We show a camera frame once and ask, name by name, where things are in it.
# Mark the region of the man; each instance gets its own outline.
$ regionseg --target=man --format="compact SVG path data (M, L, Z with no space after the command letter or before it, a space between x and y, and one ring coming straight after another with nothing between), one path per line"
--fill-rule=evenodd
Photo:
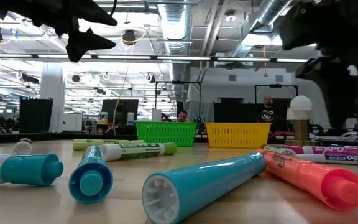
M264 106L260 110L260 118L262 122L272 123L274 111L272 109L273 99L271 96L264 96Z
M178 116L178 122L186 122L186 119L187 119L187 112L186 111L180 112Z

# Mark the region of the orange highlighter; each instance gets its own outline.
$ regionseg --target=orange highlighter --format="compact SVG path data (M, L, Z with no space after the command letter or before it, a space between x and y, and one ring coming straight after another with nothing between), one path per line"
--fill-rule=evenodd
M266 171L306 190L326 205L340 211L358 207L358 175L331 167L259 149L266 160Z

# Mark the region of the pillar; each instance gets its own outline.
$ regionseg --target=pillar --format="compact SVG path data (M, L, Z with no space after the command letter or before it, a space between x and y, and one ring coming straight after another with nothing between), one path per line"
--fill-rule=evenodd
M66 73L63 63L44 62L41 76L40 99L53 99L50 132L63 131L65 109Z

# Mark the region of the table surface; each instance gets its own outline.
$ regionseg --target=table surface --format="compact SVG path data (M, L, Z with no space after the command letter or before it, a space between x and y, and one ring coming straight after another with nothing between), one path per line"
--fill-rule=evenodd
M174 156L108 162L114 188L101 203L82 205L68 191L68 179L82 152L72 141L33 142L33 153L55 153L65 165L50 187L0 185L0 224L152 224L144 212L141 191L154 172L247 154L249 149L208 148L207 144L180 148ZM0 144L10 153L13 144ZM358 173L358 166L343 166ZM268 174L254 177L182 223L358 223L358 209L338 212L304 192Z

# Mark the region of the green basket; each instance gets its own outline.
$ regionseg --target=green basket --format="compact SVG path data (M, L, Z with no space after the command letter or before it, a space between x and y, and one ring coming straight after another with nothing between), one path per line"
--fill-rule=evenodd
M197 123L135 121L137 137L146 143L174 142L178 147L190 147Z

